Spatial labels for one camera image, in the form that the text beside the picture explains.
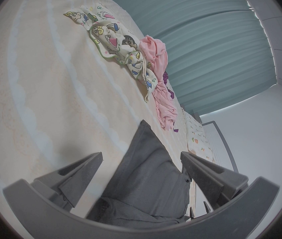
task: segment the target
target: bed sheet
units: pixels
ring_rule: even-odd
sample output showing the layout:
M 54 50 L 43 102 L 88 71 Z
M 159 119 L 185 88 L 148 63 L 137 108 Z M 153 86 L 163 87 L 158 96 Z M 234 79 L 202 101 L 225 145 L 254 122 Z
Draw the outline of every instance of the bed sheet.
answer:
M 122 160 L 142 119 L 181 170 L 187 150 L 181 107 L 179 132 L 165 131 L 153 97 L 126 67 L 104 60 L 87 31 L 63 13 L 101 2 L 138 38 L 143 34 L 112 0 L 6 0 L 0 7 L 0 213 L 32 238 L 9 208 L 2 189 L 101 151 L 103 163 L 76 208 L 84 217 Z M 191 205 L 195 191 L 191 188 Z

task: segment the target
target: carrot print pillow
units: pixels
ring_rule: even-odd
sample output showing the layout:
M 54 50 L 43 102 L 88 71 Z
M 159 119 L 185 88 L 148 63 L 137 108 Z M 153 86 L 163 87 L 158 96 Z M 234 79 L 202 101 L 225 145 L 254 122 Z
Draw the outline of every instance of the carrot print pillow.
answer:
M 188 151 L 209 161 L 213 161 L 213 150 L 207 140 L 203 126 L 193 116 L 183 111 Z

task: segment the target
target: curtain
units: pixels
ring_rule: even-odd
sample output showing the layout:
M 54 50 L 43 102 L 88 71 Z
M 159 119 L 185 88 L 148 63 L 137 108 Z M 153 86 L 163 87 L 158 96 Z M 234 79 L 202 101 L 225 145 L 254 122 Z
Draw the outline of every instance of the curtain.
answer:
M 200 115 L 277 83 L 266 34 L 246 0 L 114 0 L 167 47 L 169 80 Z

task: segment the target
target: pink clothing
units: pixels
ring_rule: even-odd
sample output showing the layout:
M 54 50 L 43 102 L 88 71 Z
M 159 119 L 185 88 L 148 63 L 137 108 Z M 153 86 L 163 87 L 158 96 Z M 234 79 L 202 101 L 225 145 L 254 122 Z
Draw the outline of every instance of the pink clothing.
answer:
M 158 79 L 158 85 L 152 92 L 161 127 L 165 130 L 173 129 L 177 117 L 176 107 L 171 94 L 164 84 L 163 74 L 167 67 L 167 51 L 165 44 L 159 39 L 146 36 L 140 40 L 139 47 L 143 50 L 145 58 L 151 63 L 151 70 Z

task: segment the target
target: black cloth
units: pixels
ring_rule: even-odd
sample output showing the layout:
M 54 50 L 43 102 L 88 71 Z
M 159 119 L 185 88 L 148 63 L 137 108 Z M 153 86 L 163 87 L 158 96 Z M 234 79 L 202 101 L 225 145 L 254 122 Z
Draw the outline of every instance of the black cloth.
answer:
M 88 219 L 136 229 L 185 222 L 190 178 L 143 120 Z

